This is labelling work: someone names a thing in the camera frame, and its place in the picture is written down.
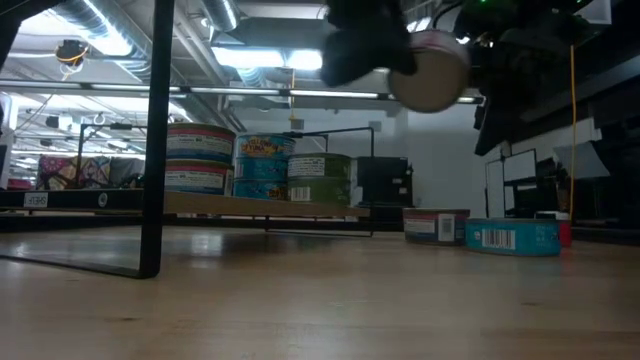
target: ceiling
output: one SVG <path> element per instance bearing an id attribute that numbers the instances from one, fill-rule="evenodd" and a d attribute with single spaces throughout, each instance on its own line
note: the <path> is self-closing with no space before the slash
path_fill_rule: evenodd
<path id="1" fill-rule="evenodd" d="M 134 30 L 146 37 L 150 45 L 152 38 L 153 0 L 87 0 L 95 3 L 117 5 L 124 18 L 132 21 Z M 255 47 L 287 49 L 319 49 L 324 37 L 332 31 L 332 26 L 323 20 L 326 15 L 324 0 L 236 0 L 241 11 L 239 26 L 229 32 L 217 36 L 218 43 L 244 43 Z M 436 0 L 403 0 L 407 21 L 415 21 L 429 17 L 434 7 L 440 3 Z M 172 75 L 178 83 L 189 85 L 231 85 L 245 86 L 235 68 L 222 66 L 211 51 L 210 31 L 203 22 L 205 15 L 201 0 L 177 0 L 176 17 L 174 19 L 174 36 L 172 44 Z M 64 24 L 45 13 L 23 22 L 15 39 L 5 67 L 0 72 L 2 79 L 49 80 L 89 83 L 137 84 L 140 80 L 125 71 L 115 61 L 105 59 L 96 51 L 87 56 L 80 71 L 69 73 L 53 56 L 55 49 L 63 40 L 79 40 L 86 42 L 76 28 Z M 273 68 L 263 68 L 262 73 L 270 87 L 289 87 L 293 80 L 291 72 L 283 72 Z M 317 71 L 297 71 L 295 73 L 297 88 L 325 89 L 319 80 Z M 375 71 L 370 75 L 341 87 L 340 90 L 387 92 L 386 72 Z M 33 177 L 35 165 L 28 158 L 35 159 L 43 152 L 75 153 L 78 149 L 80 123 L 127 123 L 145 125 L 148 102 L 144 98 L 114 98 L 108 96 L 76 96 L 50 95 L 39 93 L 12 93 L 15 104 L 19 106 L 17 118 L 18 129 L 15 131 L 17 141 L 14 151 L 31 152 L 14 155 L 12 170 L 16 176 Z M 219 101 L 216 96 L 203 96 L 205 110 L 212 111 L 206 120 L 213 122 L 217 116 Z M 260 113 L 274 109 L 288 109 L 288 98 L 257 98 L 234 96 L 229 99 L 232 107 L 241 109 L 259 109 Z M 191 109 L 174 101 L 170 112 L 176 118 L 192 119 Z M 367 101 L 358 99 L 296 99 L 297 108 L 318 111 L 321 118 L 326 110 L 367 110 L 380 114 L 380 117 L 393 117 L 400 110 L 395 102 Z M 59 128 L 46 124 L 48 117 L 58 117 Z M 230 126 L 228 118 L 218 120 L 218 124 Z M 94 130 L 88 129 L 85 136 Z M 90 135 L 84 144 L 84 152 L 88 153 L 120 153 L 130 156 L 144 154 L 144 130 L 112 131 L 100 129 L 99 133 Z M 125 140 L 128 150 L 118 150 L 108 146 L 107 140 Z"/>

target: yellow object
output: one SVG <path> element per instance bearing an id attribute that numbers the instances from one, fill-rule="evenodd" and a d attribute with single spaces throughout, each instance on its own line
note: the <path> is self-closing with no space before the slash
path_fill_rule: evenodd
<path id="1" fill-rule="evenodd" d="M 574 178 L 576 170 L 576 125 L 578 123 L 578 106 L 576 104 L 576 62 L 575 47 L 571 46 L 571 106 L 573 109 L 573 145 L 571 147 L 571 193 L 569 195 L 569 220 L 573 221 L 573 199 L 575 197 Z"/>

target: fluorescent light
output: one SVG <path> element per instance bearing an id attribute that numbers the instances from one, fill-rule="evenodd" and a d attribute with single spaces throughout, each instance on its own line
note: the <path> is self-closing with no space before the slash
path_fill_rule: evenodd
<path id="1" fill-rule="evenodd" d="M 72 151 L 38 151 L 38 150 L 13 150 L 12 154 L 25 154 L 25 155 L 51 155 L 51 156 L 77 156 L 78 153 Z M 97 157 L 97 156 L 113 156 L 123 159 L 145 159 L 145 155 L 142 154 L 118 154 L 118 153 L 97 153 L 88 152 L 82 153 L 83 157 Z"/>
<path id="2" fill-rule="evenodd" d="M 111 146 L 115 146 L 117 148 L 120 148 L 122 150 L 126 150 L 129 147 L 129 144 L 127 144 L 124 141 L 107 141 L 107 145 L 111 145 Z"/>
<path id="3" fill-rule="evenodd" d="M 469 97 L 469 96 L 463 96 L 463 97 L 458 99 L 458 102 L 459 103 L 463 103 L 463 104 L 472 104 L 472 103 L 476 102 L 476 98 Z"/>
<path id="4" fill-rule="evenodd" d="M 23 168 L 23 169 L 29 169 L 29 170 L 32 170 L 32 169 L 31 169 L 31 166 L 26 165 L 26 164 L 16 163 L 16 166 L 17 166 L 17 167 L 21 167 L 21 168 Z"/>
<path id="5" fill-rule="evenodd" d="M 431 22 L 431 18 L 427 16 L 420 20 L 413 21 L 412 23 L 407 25 L 407 30 L 409 30 L 409 32 L 424 31 L 427 29 L 427 26 L 429 26 L 430 22 Z"/>
<path id="6" fill-rule="evenodd" d="M 120 90 L 120 91 L 141 91 L 149 92 L 147 85 L 124 85 L 124 84 L 93 84 L 95 90 Z"/>
<path id="7" fill-rule="evenodd" d="M 317 50 L 294 50 L 287 66 L 297 70 L 318 70 L 322 67 L 322 55 Z"/>
<path id="8" fill-rule="evenodd" d="M 27 164 L 37 164 L 38 163 L 38 160 L 34 160 L 32 158 L 18 159 L 17 161 L 21 161 L 21 162 L 27 163 Z"/>
<path id="9" fill-rule="evenodd" d="M 194 93 L 224 94 L 224 95 L 267 95 L 278 96 L 280 91 L 275 89 L 248 88 L 191 88 Z"/>
<path id="10" fill-rule="evenodd" d="M 212 48 L 218 62 L 236 68 L 283 67 L 284 59 L 277 50 Z"/>
<path id="11" fill-rule="evenodd" d="M 100 137 L 103 137 L 103 138 L 105 138 L 105 139 L 111 139 L 111 138 L 113 138 L 113 136 L 111 136 L 111 135 L 109 135 L 109 134 L 106 134 L 106 133 L 104 133 L 104 132 L 102 132 L 102 131 L 96 131 L 96 135 L 98 135 L 98 136 L 100 136 Z"/>
<path id="12" fill-rule="evenodd" d="M 291 96 L 317 96 L 317 97 L 341 97 L 351 99 L 377 99 L 376 93 L 361 93 L 348 91 L 318 91 L 318 90 L 291 90 Z"/>
<path id="13" fill-rule="evenodd" d="M 55 82 L 55 81 L 22 81 L 22 80 L 0 80 L 1 87 L 19 86 L 26 88 L 45 88 L 50 89 L 52 87 L 62 89 L 80 89 L 80 84 L 68 83 L 68 82 Z"/>

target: barcode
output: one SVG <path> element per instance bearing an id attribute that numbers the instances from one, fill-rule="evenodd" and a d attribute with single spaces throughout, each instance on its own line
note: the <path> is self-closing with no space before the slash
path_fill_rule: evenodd
<path id="1" fill-rule="evenodd" d="M 516 249 L 515 230 L 482 230 L 482 246 L 495 249 Z"/>
<path id="2" fill-rule="evenodd" d="M 293 188 L 289 195 L 291 201 L 311 201 L 311 188 Z"/>
<path id="3" fill-rule="evenodd" d="M 451 234 L 453 232 L 453 220 L 452 219 L 442 219 L 441 225 L 443 234 Z"/>
<path id="4" fill-rule="evenodd" d="M 224 195 L 231 196 L 233 193 L 233 171 L 227 170 L 227 176 L 224 179 Z"/>

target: wooden shelf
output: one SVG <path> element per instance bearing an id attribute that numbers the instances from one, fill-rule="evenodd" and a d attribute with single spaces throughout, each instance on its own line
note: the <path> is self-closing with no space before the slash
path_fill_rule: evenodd
<path id="1" fill-rule="evenodd" d="M 28 206 L 26 194 L 44 195 L 39 206 Z M 117 212 L 142 212 L 142 190 L 61 190 L 0 192 L 0 209 Z M 214 214 L 243 216 L 364 217 L 369 209 L 288 201 L 256 200 L 219 195 L 165 192 L 165 214 Z"/>
<path id="2" fill-rule="evenodd" d="M 165 192 L 166 214 L 248 216 L 369 216 L 369 209 L 288 201 L 257 200 L 219 195 Z"/>

